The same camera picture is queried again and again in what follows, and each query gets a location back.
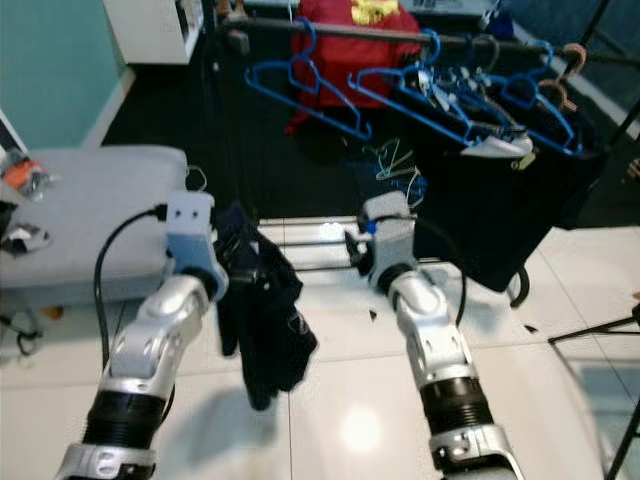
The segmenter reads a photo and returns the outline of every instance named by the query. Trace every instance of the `metal pole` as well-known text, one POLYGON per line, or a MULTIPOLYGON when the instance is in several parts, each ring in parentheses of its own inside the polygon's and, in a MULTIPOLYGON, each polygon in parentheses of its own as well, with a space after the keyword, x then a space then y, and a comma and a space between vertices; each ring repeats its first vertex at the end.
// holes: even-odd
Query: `metal pole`
POLYGON ((611 464, 611 468, 609 469, 605 480, 615 480, 618 476, 618 472, 620 471, 622 463, 629 451, 629 447, 631 446, 631 441, 634 438, 638 438, 638 425, 640 425, 640 401, 636 405, 636 409, 633 412, 627 431, 624 432, 624 437, 622 438, 620 447, 618 447, 618 451, 616 452, 616 456, 613 459, 613 463, 611 464))
MULTIPOLYGON (((429 45, 431 37, 423 33, 410 33, 397 30, 381 30, 377 28, 354 27, 350 25, 335 25, 329 23, 312 23, 312 28, 318 35, 332 35, 336 37, 355 37, 367 40, 381 40, 386 42, 411 42, 429 45)), ((222 33, 230 30, 267 29, 293 33, 304 33, 305 25, 298 21, 278 20, 270 18, 246 18, 224 22, 219 30, 222 33)), ((440 35, 443 45, 454 48, 468 48, 467 40, 461 37, 440 35)), ((501 52, 521 53, 524 55, 543 55, 547 53, 544 47, 524 45, 518 42, 499 42, 501 52)), ((476 48, 494 48, 493 43, 486 39, 474 40, 476 48)), ((563 52, 561 48, 554 48, 554 55, 572 58, 571 53, 563 52)), ((589 61, 598 63, 618 63, 621 65, 640 66, 640 59, 614 55, 588 55, 589 61)))
POLYGON ((607 330, 617 327, 626 327, 632 323, 638 323, 640 319, 638 317, 629 317, 622 320, 616 320, 615 322, 606 323, 604 325, 598 325, 597 327, 585 328, 584 330, 578 330, 576 332, 567 333, 566 335, 560 335, 558 337, 552 337, 548 341, 551 345, 555 345, 563 340, 569 340, 570 338, 578 338, 590 333, 604 333, 607 330))
POLYGON ((633 108, 627 115, 627 118, 624 119, 624 122, 622 122, 622 124, 618 127, 616 132, 613 134, 613 136, 611 137, 611 140, 609 140, 609 145, 614 145, 615 143, 618 142, 618 140, 620 140, 620 138, 626 133, 627 129, 633 123, 633 121, 638 115, 640 115, 640 99, 638 99, 636 104, 633 106, 633 108))
POLYGON ((605 10, 607 9, 610 3, 611 3, 611 0, 602 0, 600 2, 600 5, 598 5, 598 9, 596 10, 596 13, 591 18, 591 21, 589 22, 589 25, 587 26, 587 29, 584 32, 584 35, 582 35, 582 38, 580 39, 580 44, 583 47, 587 45, 587 42, 591 38, 591 35, 593 35, 593 32, 595 32, 596 28, 598 27, 598 23, 600 23, 600 20, 602 19, 602 16, 604 15, 605 10))

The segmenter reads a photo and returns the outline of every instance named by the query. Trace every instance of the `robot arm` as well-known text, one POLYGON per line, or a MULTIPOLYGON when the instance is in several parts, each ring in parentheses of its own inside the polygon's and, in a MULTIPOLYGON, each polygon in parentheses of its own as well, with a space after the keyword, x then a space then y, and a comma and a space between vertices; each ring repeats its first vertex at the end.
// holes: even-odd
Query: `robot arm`
POLYGON ((228 286, 212 248, 212 206, 207 194, 172 195, 167 236, 180 273, 149 296, 117 336, 82 442, 68 447, 55 480, 146 480, 153 475, 151 442, 178 366, 211 301, 228 286))
MULTIPOLYGON (((394 215, 410 215, 399 192, 364 205, 363 220, 369 225, 394 215)), ((413 225, 406 219, 377 223, 368 252, 357 260, 370 266, 368 271, 360 268, 361 274, 388 295, 396 311, 431 430, 434 465, 451 480, 524 480, 504 430, 493 422, 469 348, 448 314, 444 295, 416 268, 413 225)))
MULTIPOLYGON (((180 273, 141 305, 116 338, 102 373, 82 442, 67 449, 55 480, 147 480, 155 469, 150 448, 162 423, 176 372, 202 328, 211 301, 228 278, 212 248, 206 194, 180 193, 167 209, 169 247, 180 273)), ((408 216, 398 192, 365 203, 365 219, 408 216)), ((487 399, 464 338, 440 290, 416 268, 413 222, 379 222, 368 252, 352 258, 382 289, 397 313, 432 438, 436 468, 450 480, 523 480, 487 399)))

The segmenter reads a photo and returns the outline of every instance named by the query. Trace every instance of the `blue hanger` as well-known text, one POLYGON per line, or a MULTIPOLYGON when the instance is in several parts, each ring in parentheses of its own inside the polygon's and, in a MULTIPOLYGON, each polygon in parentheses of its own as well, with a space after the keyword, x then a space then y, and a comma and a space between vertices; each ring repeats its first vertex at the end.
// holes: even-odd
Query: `blue hanger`
POLYGON ((466 115, 466 113, 462 110, 462 108, 460 108, 459 105, 457 105, 455 102, 447 102, 449 107, 451 108, 452 112, 443 112, 446 115, 449 115, 450 117, 452 117, 453 119, 457 120, 458 122, 460 122, 464 127, 465 127, 465 133, 463 135, 460 135, 456 132, 452 132, 451 130, 447 129, 446 127, 440 125, 439 123, 435 122, 434 120, 431 120, 427 117, 425 117, 424 115, 420 115, 419 113, 414 112, 413 110, 409 110, 407 107, 405 107, 404 105, 396 102, 395 100, 392 100, 390 98, 387 98, 383 95, 380 95, 376 92, 374 92, 373 90, 370 90, 366 87, 362 86, 362 78, 366 77, 368 75, 383 75, 387 78, 395 78, 397 79, 397 82, 395 84, 395 88, 397 88, 398 90, 400 90, 401 92, 403 92, 404 94, 410 96, 411 98, 425 104, 425 105, 429 105, 429 97, 430 96, 437 96, 440 100, 445 100, 448 98, 448 94, 442 90, 441 88, 439 88, 437 85, 434 84, 433 81, 429 82, 429 86, 428 86, 428 91, 427 93, 429 94, 428 96, 422 95, 420 92, 415 91, 414 89, 408 88, 405 85, 405 77, 407 74, 409 73, 418 73, 418 72, 426 72, 426 67, 432 63, 435 62, 435 60, 438 58, 438 56, 440 55, 440 50, 442 48, 442 42, 440 40, 440 37, 438 36, 438 34, 436 32, 434 32, 433 30, 430 29, 424 29, 422 30, 422 33, 425 33, 427 35, 429 35, 431 37, 431 46, 433 47, 433 53, 431 54, 431 56, 429 56, 426 59, 421 60, 420 62, 417 63, 417 65, 409 65, 405 68, 402 69, 396 69, 396 68, 366 68, 363 70, 360 70, 357 74, 356 74, 356 79, 354 81, 353 79, 353 75, 349 74, 349 77, 347 79, 347 83, 349 84, 349 87, 351 87, 352 89, 356 90, 357 92, 360 92, 364 95, 367 95, 368 97, 373 98, 374 100, 377 100, 378 102, 387 105, 388 107, 391 107, 395 110, 398 110, 402 113, 404 113, 405 115, 408 115, 409 117, 424 123, 425 125, 433 128, 434 130, 436 130, 437 132, 440 132, 441 134, 467 146, 467 147, 471 147, 474 145, 477 145, 482 139, 479 137, 476 138, 472 138, 472 129, 473 129, 473 123, 471 122, 471 120, 469 119, 469 117, 466 115))
MULTIPOLYGON (((473 105, 475 108, 482 110, 486 113, 491 114, 496 121, 498 121, 503 127, 514 127, 516 126, 516 122, 511 118, 505 116, 504 111, 498 109, 491 102, 487 101, 487 97, 482 93, 482 90, 478 89, 478 81, 476 77, 479 73, 482 73, 482 69, 480 65, 474 65, 476 60, 476 48, 473 44, 474 38, 466 33, 462 35, 465 39, 467 51, 465 60, 462 66, 458 67, 459 72, 455 72, 454 67, 449 67, 446 71, 448 73, 449 78, 445 76, 436 77, 436 82, 440 86, 440 88, 444 90, 451 89, 452 92, 458 97, 460 100, 464 101, 465 104, 473 105), (467 69, 468 75, 465 77, 463 67, 467 69), (441 85, 440 82, 445 81, 449 82, 445 86, 441 85)), ((489 70, 493 68, 495 65, 498 56, 500 55, 500 45, 493 40, 495 45, 494 57, 492 58, 490 64, 488 65, 489 70)))
POLYGON ((373 136, 371 132, 371 125, 369 125, 368 122, 362 121, 362 115, 360 113, 360 110, 353 104, 353 102, 351 102, 344 95, 344 93, 338 90, 338 88, 335 85, 329 83, 324 78, 322 78, 322 76, 318 72, 317 67, 313 63, 313 60, 311 60, 310 58, 311 53, 316 48, 316 32, 314 28, 311 26, 311 23, 309 23, 309 20, 303 17, 299 18, 299 20, 304 24, 305 30, 307 31, 307 33, 311 35, 311 44, 307 48, 305 48, 302 52, 292 56, 286 62, 279 61, 279 60, 272 60, 267 62, 260 62, 254 65, 253 67, 247 68, 244 74, 245 81, 249 86, 255 88, 259 92, 262 92, 265 95, 273 97, 276 100, 280 100, 281 102, 286 103, 287 105, 290 105, 295 108, 299 108, 300 110, 307 112, 309 115, 319 120, 322 120, 323 122, 328 123, 329 125, 333 125, 334 127, 339 128, 343 132, 353 135, 362 141, 371 140, 371 137, 373 136), (315 78, 314 85, 306 85, 296 79, 293 71, 293 67, 296 62, 305 63, 309 67, 309 69, 313 72, 313 76, 315 78), (289 82, 291 82, 292 85, 299 88, 300 90, 317 95, 320 92, 320 88, 324 87, 330 90, 331 92, 333 92, 336 95, 336 97, 338 97, 345 104, 345 106, 348 107, 355 115, 356 117, 355 126, 346 125, 342 122, 334 120, 333 118, 326 116, 323 112, 313 110, 305 105, 302 105, 299 102, 291 100, 289 97, 281 93, 270 90, 264 85, 262 85, 260 83, 258 74, 264 70, 276 70, 276 69, 286 70, 287 75, 289 77, 289 82))
POLYGON ((562 144, 559 144, 527 127, 529 135, 538 142, 556 151, 564 153, 565 155, 579 155, 580 153, 582 153, 582 144, 578 144, 577 146, 570 148, 571 143, 575 139, 573 128, 571 128, 571 125, 569 125, 569 122, 567 122, 562 113, 560 113, 560 111, 558 111, 558 109, 544 95, 540 93, 538 83, 534 78, 536 75, 544 74, 551 66, 551 62, 553 61, 553 47, 549 44, 549 42, 545 41, 537 41, 534 43, 534 45, 544 47, 547 50, 547 63, 542 67, 534 68, 533 70, 530 70, 526 73, 517 73, 509 78, 505 78, 499 75, 484 74, 481 75, 481 78, 486 78, 490 82, 502 86, 502 89, 500 90, 500 96, 520 108, 531 110, 537 104, 542 104, 547 109, 547 111, 551 113, 556 118, 556 120, 558 120, 562 128, 567 132, 567 139, 562 144), (530 98, 522 99, 512 93, 516 82, 525 83, 531 88, 532 95, 530 98))

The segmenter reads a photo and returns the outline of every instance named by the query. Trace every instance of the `black garment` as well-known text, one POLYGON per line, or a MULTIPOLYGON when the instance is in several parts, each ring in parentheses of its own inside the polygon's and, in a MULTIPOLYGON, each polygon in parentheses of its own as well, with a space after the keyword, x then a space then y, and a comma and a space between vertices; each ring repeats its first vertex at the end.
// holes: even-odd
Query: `black garment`
POLYGON ((218 303, 223 354, 240 346, 251 406, 264 410, 303 379, 318 342, 294 305, 302 282, 238 204, 218 217, 218 233, 216 252, 231 277, 218 303))
POLYGON ((11 222, 11 213, 16 208, 17 205, 0 200, 0 239, 11 222))
MULTIPOLYGON (((527 127, 557 141, 565 138, 558 122, 543 110, 500 104, 527 127)), ((416 165, 428 182, 418 215, 458 241, 470 278, 492 290, 507 288, 552 226, 575 226, 602 173, 608 152, 594 128, 580 113, 565 117, 584 152, 571 157, 537 145, 535 160, 523 170, 511 159, 460 155, 463 146, 404 117, 416 165)), ((454 261, 446 244, 422 229, 416 230, 414 254, 454 261)))

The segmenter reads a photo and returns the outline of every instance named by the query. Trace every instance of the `gray ironing board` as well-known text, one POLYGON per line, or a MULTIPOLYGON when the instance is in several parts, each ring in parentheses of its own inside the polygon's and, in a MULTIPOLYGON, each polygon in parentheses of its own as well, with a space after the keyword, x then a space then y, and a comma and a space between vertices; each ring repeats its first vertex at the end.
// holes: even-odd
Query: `gray ironing board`
MULTIPOLYGON (((52 244, 13 258, 0 252, 0 312, 93 301, 93 269, 108 235, 133 214, 166 203, 185 189, 184 152, 167 147, 104 147, 41 150, 29 154, 61 176, 39 202, 26 201, 6 185, 0 198, 18 203, 12 224, 47 230, 52 244)), ((103 268, 106 300, 151 293, 172 263, 164 224, 154 218, 128 227, 112 245, 103 268)))

